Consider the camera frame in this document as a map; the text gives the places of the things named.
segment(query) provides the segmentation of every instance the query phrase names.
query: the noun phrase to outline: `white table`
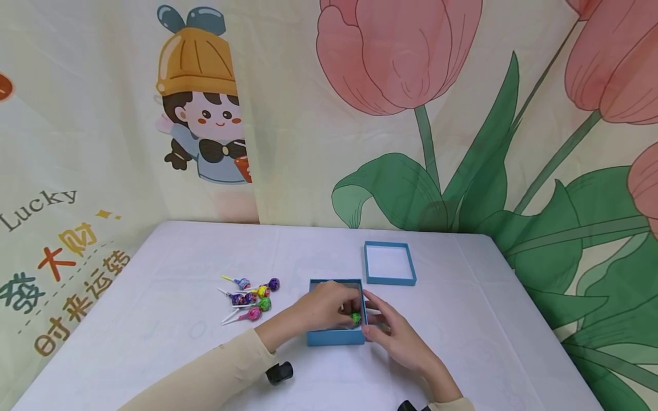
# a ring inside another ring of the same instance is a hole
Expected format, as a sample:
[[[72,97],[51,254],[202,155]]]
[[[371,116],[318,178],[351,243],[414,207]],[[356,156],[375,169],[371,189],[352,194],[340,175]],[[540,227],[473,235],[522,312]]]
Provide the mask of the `white table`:
[[[220,326],[225,274],[281,279],[268,318],[308,290],[311,278],[364,278],[366,240],[408,243],[415,287],[366,285],[394,305],[450,369],[478,411],[601,410],[506,261],[488,237],[167,222],[144,243],[15,411],[116,410],[160,378],[250,322]],[[374,344],[283,346],[295,376],[265,376],[223,410],[418,409],[422,385]]]

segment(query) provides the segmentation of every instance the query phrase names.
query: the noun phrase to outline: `finger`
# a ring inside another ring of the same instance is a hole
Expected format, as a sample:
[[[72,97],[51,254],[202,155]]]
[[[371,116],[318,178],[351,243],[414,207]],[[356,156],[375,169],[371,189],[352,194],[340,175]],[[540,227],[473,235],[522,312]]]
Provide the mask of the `finger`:
[[[379,311],[381,311],[382,314],[386,317],[389,324],[393,324],[397,316],[400,315],[397,313],[397,311],[395,311],[395,309],[389,303],[377,297],[375,294],[371,293],[370,291],[363,290],[363,294],[366,297],[368,297],[368,300],[373,301],[375,304],[377,304]]]
[[[389,350],[392,338],[376,326],[363,326],[361,332],[366,338],[373,343],[381,345],[385,350]]]
[[[382,329],[382,333],[388,335],[389,337],[391,336],[391,330],[390,329]],[[371,343],[374,342],[373,340],[369,339],[368,337],[366,337],[366,341],[370,341]]]
[[[345,301],[343,303],[343,314],[350,315],[352,314],[352,302],[351,301]]]
[[[333,323],[334,323],[334,327],[354,328],[354,320],[352,320],[352,317],[345,316],[343,314],[336,313]]]
[[[379,311],[379,307],[374,301],[366,300],[366,308]]]
[[[376,324],[388,325],[388,322],[386,321],[386,317],[384,317],[383,314],[368,314],[368,324],[373,326]]]
[[[353,312],[361,311],[361,293],[356,288],[345,288],[343,295],[343,304],[345,305],[345,313],[352,314]]]

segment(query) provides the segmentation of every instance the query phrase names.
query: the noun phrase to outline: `cartoon face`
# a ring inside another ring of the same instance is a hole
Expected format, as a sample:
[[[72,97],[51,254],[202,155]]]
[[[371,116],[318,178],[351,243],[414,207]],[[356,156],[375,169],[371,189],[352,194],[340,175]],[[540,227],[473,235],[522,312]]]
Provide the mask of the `cartoon face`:
[[[229,142],[242,138],[242,115],[236,96],[192,92],[192,101],[176,107],[176,117],[201,139]]]

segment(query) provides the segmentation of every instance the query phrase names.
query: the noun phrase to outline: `printed backdrop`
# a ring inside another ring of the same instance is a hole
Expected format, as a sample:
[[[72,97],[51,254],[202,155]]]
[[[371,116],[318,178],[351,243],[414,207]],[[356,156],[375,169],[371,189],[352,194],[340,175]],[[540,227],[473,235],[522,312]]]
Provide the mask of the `printed backdrop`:
[[[658,0],[0,11],[0,410],[167,219],[489,235],[604,409],[658,410]]]

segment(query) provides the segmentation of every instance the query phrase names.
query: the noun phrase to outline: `beige sleeve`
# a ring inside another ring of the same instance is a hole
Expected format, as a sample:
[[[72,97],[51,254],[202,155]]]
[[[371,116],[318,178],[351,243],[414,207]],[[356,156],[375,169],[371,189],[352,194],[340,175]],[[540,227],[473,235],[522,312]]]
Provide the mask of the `beige sleeve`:
[[[250,329],[162,378],[120,411],[216,411],[277,362]]]
[[[453,402],[447,402],[445,404],[439,404],[438,402],[433,402],[430,404],[431,411],[475,411],[475,407],[471,404],[468,398],[460,398],[459,400]]]

